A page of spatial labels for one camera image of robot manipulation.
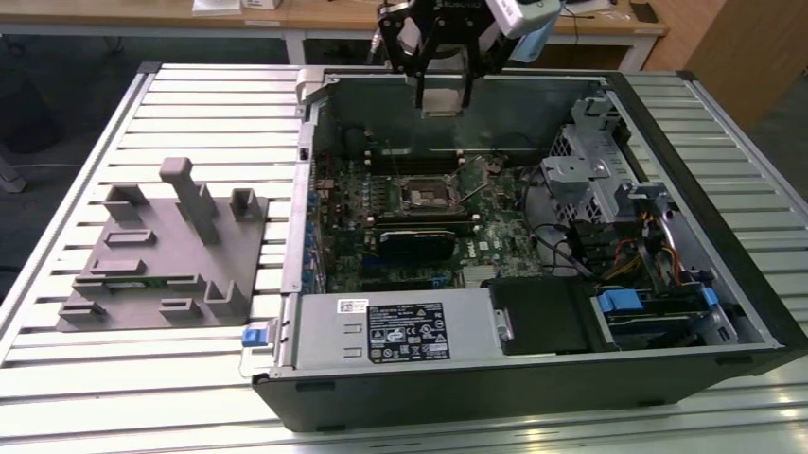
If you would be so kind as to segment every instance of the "gray plastic base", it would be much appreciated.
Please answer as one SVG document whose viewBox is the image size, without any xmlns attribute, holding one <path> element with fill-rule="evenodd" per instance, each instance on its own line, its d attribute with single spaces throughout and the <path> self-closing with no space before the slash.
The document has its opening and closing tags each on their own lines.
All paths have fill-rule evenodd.
<svg viewBox="0 0 808 454">
<path fill-rule="evenodd" d="M 246 323 L 266 225 L 237 221 L 233 200 L 217 206 L 217 244 L 205 245 L 177 199 L 130 197 L 129 220 L 110 218 L 67 303 L 59 331 L 228 326 Z"/>
</svg>

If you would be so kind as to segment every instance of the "desk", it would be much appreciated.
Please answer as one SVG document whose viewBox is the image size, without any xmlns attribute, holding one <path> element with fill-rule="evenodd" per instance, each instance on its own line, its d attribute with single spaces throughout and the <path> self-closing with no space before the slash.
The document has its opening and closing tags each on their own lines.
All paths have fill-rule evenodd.
<svg viewBox="0 0 808 454">
<path fill-rule="evenodd" d="M 308 39 L 371 40 L 377 2 L 371 0 L 288 0 L 273 11 L 245 9 L 238 16 L 196 17 L 192 0 L 6 0 L 0 33 L 83 36 L 277 38 L 288 44 L 289 62 L 306 63 Z M 630 13 L 622 0 L 619 10 Z M 552 44 L 630 47 L 620 69 L 640 70 L 668 27 L 614 19 L 563 17 Z"/>
</svg>

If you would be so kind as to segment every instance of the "black plastic part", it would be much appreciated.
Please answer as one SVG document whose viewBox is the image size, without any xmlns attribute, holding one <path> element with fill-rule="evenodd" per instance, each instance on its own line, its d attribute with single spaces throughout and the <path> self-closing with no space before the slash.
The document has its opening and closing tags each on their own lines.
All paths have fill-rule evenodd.
<svg viewBox="0 0 808 454">
<path fill-rule="evenodd" d="M 290 430 L 351 430 L 674 404 L 720 381 L 750 375 L 781 355 L 755 352 L 751 362 L 723 364 L 716 355 L 690 355 L 254 379 L 253 389 Z M 302 383 L 332 380 L 332 391 L 298 391 Z"/>
<path fill-rule="evenodd" d="M 505 311 L 513 338 L 505 355 L 572 354 L 607 351 L 587 294 L 578 277 L 517 277 L 491 281 L 492 304 Z"/>
<path fill-rule="evenodd" d="M 164 67 L 162 61 L 145 61 L 138 67 L 138 74 L 156 74 Z"/>
<path fill-rule="evenodd" d="M 678 71 L 678 76 L 686 82 L 699 82 L 699 78 L 696 77 L 696 74 L 694 74 L 694 71 L 690 71 L 687 69 Z"/>
</svg>

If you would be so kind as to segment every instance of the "table leg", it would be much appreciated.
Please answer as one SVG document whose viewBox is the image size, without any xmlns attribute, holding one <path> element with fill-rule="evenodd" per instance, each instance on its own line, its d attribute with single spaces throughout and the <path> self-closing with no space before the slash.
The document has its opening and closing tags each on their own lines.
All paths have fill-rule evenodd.
<svg viewBox="0 0 808 454">
<path fill-rule="evenodd" d="M 21 174 L 17 173 L 10 163 L 6 162 L 6 159 L 0 156 L 0 188 L 7 192 L 17 194 L 18 192 L 23 192 L 26 189 L 26 180 L 21 177 Z"/>
<path fill-rule="evenodd" d="M 306 32 L 304 30 L 286 30 L 284 40 L 288 44 L 289 64 L 306 64 Z"/>
<path fill-rule="evenodd" d="M 627 56 L 623 58 L 620 63 L 620 71 L 642 71 L 646 66 L 648 56 L 652 54 L 655 49 L 655 43 L 658 42 L 659 36 L 638 36 L 635 44 L 627 52 Z"/>
</svg>

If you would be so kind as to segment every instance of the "white label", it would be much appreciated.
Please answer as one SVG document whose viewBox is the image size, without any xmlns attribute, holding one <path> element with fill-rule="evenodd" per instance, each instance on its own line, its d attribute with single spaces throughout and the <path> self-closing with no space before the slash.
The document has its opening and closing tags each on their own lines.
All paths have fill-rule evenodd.
<svg viewBox="0 0 808 454">
<path fill-rule="evenodd" d="M 368 300 L 337 300 L 337 314 L 364 314 L 368 312 Z"/>
<path fill-rule="evenodd" d="M 106 286 L 110 288 L 145 288 L 148 285 L 142 282 L 111 282 Z"/>
<path fill-rule="evenodd" d="M 278 21 L 244 21 L 246 26 L 281 26 Z"/>
</svg>

